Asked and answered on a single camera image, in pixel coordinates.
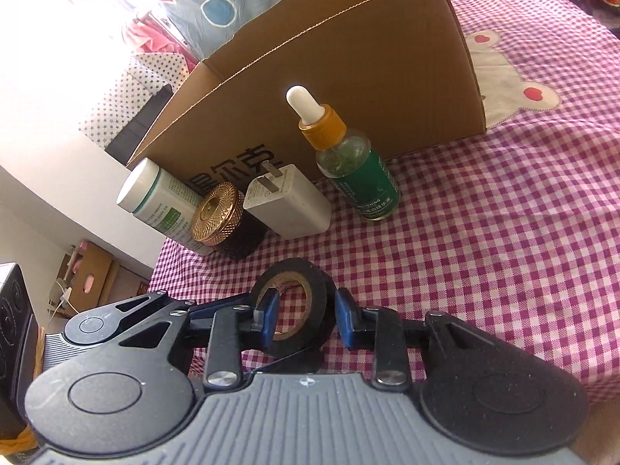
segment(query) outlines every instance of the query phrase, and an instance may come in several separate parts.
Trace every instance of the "floor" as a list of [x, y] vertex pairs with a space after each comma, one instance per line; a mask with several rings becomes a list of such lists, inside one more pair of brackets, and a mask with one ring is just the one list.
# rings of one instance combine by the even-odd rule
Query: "floor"
[[620, 399], [594, 404], [573, 449], [588, 465], [620, 465]]

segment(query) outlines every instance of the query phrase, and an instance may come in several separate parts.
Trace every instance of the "white bottle cap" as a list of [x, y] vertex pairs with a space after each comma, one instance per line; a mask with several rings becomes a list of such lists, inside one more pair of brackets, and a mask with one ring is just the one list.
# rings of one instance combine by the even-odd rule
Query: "white bottle cap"
[[300, 118], [301, 123], [305, 126], [318, 122], [325, 114], [325, 108], [319, 105], [308, 89], [301, 85], [291, 87], [286, 93], [286, 100], [295, 110]]
[[117, 198], [117, 205], [129, 213], [136, 211], [151, 190], [158, 173], [157, 164], [149, 158], [142, 159], [125, 180]]

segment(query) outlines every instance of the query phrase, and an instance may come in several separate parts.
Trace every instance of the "pink gingham fabric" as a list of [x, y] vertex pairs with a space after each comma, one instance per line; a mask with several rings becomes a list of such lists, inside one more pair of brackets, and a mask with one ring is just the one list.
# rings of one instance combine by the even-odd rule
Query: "pink gingham fabric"
[[[566, 0], [452, 3], [464, 34], [500, 33], [495, 48], [524, 80], [552, 88], [559, 106], [518, 110], [484, 135], [392, 159], [402, 200], [388, 220], [362, 220], [322, 181], [334, 213], [320, 236], [269, 233], [241, 262], [168, 240], [151, 289], [203, 303], [249, 291], [275, 262], [303, 257], [362, 306], [410, 319], [446, 311], [571, 372], [591, 400], [617, 396], [620, 41]], [[303, 311], [303, 298], [289, 294], [281, 330]], [[325, 352], [326, 371], [370, 375], [371, 353], [346, 351], [336, 332]], [[194, 369], [204, 356], [196, 351]], [[419, 354], [410, 357], [414, 378], [424, 378]], [[247, 369], [266, 360], [244, 353]]]

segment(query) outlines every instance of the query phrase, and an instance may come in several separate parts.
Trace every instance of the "white power adapter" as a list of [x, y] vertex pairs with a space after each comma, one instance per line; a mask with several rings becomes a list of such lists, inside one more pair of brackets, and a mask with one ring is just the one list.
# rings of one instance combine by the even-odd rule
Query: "white power adapter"
[[269, 173], [254, 178], [243, 208], [284, 239], [324, 233], [332, 218], [332, 203], [295, 164], [279, 170], [263, 163]]

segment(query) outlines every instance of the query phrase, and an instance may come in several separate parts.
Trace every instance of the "green stripe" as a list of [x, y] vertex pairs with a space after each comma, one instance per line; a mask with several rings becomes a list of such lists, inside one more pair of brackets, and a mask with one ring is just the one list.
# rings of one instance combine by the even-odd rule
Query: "green stripe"
[[146, 193], [145, 198], [138, 205], [138, 207], [135, 210], [133, 210], [133, 213], [137, 213], [138, 210], [142, 208], [145, 205], [145, 202], [147, 202], [148, 199], [151, 197], [151, 194], [153, 194], [153, 191], [155, 190], [155, 187], [157, 186], [157, 182], [159, 181], [160, 176], [161, 176], [161, 168], [159, 168], [159, 171], [157, 172], [157, 176], [155, 177], [155, 181], [153, 182], [153, 185], [151, 185], [151, 188], [149, 189], [149, 191]]

